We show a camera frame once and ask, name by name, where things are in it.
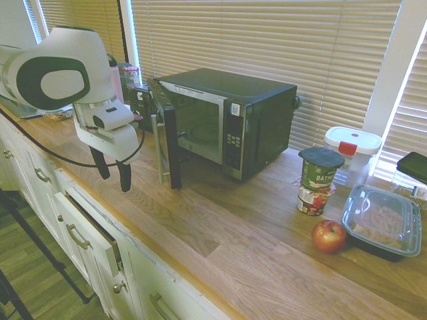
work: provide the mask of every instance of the open microwave door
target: open microwave door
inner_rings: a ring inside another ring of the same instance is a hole
[[[147,83],[155,112],[151,115],[151,123],[159,179],[163,183],[165,175],[170,175],[171,188],[177,189],[182,187],[182,184],[175,108],[157,80],[150,79]]]

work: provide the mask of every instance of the pink bottle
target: pink bottle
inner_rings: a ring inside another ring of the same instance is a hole
[[[124,103],[125,101],[123,99],[123,91],[121,90],[120,73],[117,61],[114,59],[113,55],[110,55],[109,53],[107,53],[107,55],[110,58],[108,59],[108,62],[109,68],[111,69],[111,84],[115,90],[115,96]]]

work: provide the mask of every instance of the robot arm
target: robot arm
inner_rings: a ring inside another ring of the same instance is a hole
[[[117,161],[123,191],[130,188],[129,164],[139,156],[133,113],[116,99],[107,53],[89,29],[56,27],[29,50],[0,45],[0,95],[42,110],[70,103],[79,139],[91,147],[104,179],[103,154]]]

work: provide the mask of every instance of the stacked cups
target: stacked cups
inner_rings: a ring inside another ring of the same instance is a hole
[[[308,148],[298,155],[304,160],[297,208],[306,215],[321,215],[329,196],[334,193],[335,172],[344,164],[344,157],[325,148]]]

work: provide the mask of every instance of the apple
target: apple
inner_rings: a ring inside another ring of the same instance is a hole
[[[313,244],[324,253],[337,253],[346,244],[346,230],[334,220],[322,220],[314,226]]]

